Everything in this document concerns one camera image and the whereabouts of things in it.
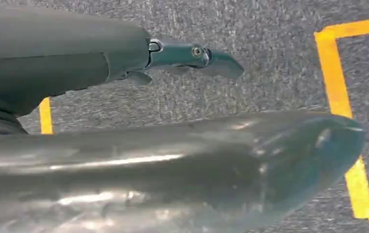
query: bolt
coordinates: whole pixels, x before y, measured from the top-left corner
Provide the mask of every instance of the bolt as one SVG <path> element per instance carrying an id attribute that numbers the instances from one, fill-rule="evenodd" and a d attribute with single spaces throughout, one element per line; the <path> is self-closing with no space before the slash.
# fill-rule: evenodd
<path id="1" fill-rule="evenodd" d="M 192 48 L 192 55 L 194 57 L 200 57 L 202 55 L 202 49 L 200 47 L 193 47 Z"/>
<path id="2" fill-rule="evenodd" d="M 156 52 L 160 50 L 160 46 L 157 43 L 151 42 L 149 44 L 149 51 Z"/>

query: gray carpet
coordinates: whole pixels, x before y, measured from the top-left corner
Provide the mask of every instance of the gray carpet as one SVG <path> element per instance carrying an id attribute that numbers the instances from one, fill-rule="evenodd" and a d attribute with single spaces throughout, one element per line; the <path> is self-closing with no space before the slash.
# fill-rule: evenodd
<path id="1" fill-rule="evenodd" d="M 327 110 L 313 32 L 369 19 L 369 0 L 5 0 L 0 4 L 58 8 L 119 18 L 231 52 L 246 68 L 236 83 L 193 72 L 153 72 L 137 88 L 111 83 L 53 98 L 54 130 L 80 131 L 164 124 L 242 112 Z M 340 39 L 355 117 L 369 127 L 369 35 Z M 40 131 L 37 111 L 20 119 Z M 369 138 L 364 152 L 369 177 Z M 344 181 L 273 227 L 257 233 L 369 233 L 354 219 Z"/>

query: dark gray arm segment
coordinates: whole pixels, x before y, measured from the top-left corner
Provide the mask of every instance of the dark gray arm segment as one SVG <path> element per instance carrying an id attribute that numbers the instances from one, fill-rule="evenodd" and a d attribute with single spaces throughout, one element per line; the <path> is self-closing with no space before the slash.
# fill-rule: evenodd
<path id="1" fill-rule="evenodd" d="M 308 112 L 0 136 L 0 233 L 246 232 L 330 187 L 363 141 Z"/>
<path id="2" fill-rule="evenodd" d="M 0 108 L 23 116 L 47 96 L 121 79 L 147 65 L 149 39 L 117 20 L 0 8 Z"/>

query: shiny metallic surface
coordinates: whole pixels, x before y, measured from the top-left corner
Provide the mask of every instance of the shiny metallic surface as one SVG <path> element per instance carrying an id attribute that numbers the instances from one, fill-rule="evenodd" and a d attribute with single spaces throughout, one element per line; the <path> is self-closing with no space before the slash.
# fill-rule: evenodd
<path id="1" fill-rule="evenodd" d="M 154 43 L 154 42 L 149 44 L 149 51 L 154 52 L 154 51 L 159 51 L 159 50 L 160 50 L 159 44 Z"/>
<path id="2" fill-rule="evenodd" d="M 364 137 L 312 112 L 0 136 L 0 233 L 246 232 L 330 187 Z"/>

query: yellow tape line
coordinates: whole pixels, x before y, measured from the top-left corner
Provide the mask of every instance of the yellow tape line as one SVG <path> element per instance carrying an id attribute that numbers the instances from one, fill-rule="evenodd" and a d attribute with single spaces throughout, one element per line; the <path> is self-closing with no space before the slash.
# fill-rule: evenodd
<path id="1" fill-rule="evenodd" d="M 52 134 L 53 124 L 51 120 L 50 99 L 48 97 L 40 103 L 39 114 L 42 134 Z"/>
<path id="2" fill-rule="evenodd" d="M 352 108 L 336 39 L 369 34 L 369 20 L 326 27 L 315 33 L 326 95 L 333 114 L 352 118 Z M 355 218 L 369 219 L 369 181 L 362 157 L 345 175 Z"/>

